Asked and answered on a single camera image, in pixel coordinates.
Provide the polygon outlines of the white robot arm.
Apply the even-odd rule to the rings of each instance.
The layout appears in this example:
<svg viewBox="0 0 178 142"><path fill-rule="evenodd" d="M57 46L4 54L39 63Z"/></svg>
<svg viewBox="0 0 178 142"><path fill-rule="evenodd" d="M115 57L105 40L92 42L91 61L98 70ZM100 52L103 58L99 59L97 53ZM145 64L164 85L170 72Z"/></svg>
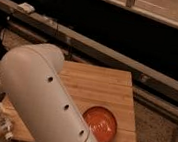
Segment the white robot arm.
<svg viewBox="0 0 178 142"><path fill-rule="evenodd" d="M8 95L36 142L97 142L61 82L63 63L53 44L13 48L0 61L0 94Z"/></svg>

